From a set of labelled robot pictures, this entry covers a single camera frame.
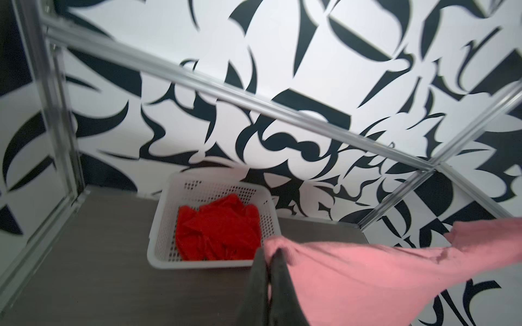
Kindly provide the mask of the pink t shirt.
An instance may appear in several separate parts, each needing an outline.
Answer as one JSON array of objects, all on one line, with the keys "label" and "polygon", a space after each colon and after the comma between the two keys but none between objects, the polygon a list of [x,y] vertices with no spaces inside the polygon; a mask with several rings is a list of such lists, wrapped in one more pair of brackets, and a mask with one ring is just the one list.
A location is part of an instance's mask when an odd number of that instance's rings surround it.
[{"label": "pink t shirt", "polygon": [[310,325],[408,325],[440,292],[521,261],[521,220],[455,222],[448,247],[295,243],[267,239],[281,252]]}]

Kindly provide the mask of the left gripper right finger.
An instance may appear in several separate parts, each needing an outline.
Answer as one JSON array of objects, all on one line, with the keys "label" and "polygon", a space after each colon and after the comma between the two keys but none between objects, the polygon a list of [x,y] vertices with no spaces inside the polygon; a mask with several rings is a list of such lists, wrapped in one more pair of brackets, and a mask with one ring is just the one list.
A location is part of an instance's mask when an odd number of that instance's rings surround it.
[{"label": "left gripper right finger", "polygon": [[300,307],[284,252],[278,249],[270,263],[271,302],[268,325],[309,325]]}]

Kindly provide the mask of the red t shirt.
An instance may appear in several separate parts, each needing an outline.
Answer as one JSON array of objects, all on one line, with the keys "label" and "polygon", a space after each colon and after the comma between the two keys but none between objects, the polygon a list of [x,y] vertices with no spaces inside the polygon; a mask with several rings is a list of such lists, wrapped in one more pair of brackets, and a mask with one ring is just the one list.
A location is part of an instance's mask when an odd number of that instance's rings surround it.
[{"label": "red t shirt", "polygon": [[175,247],[184,261],[251,260],[261,247],[260,214],[230,194],[193,209],[181,206]]}]

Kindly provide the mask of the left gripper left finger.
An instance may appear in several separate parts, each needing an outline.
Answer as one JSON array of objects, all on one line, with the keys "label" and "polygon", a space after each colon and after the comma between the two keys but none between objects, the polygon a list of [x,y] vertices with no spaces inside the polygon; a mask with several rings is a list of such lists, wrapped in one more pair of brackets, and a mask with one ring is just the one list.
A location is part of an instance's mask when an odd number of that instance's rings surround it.
[{"label": "left gripper left finger", "polygon": [[263,248],[256,251],[247,281],[246,294],[234,325],[269,324],[269,270]]}]

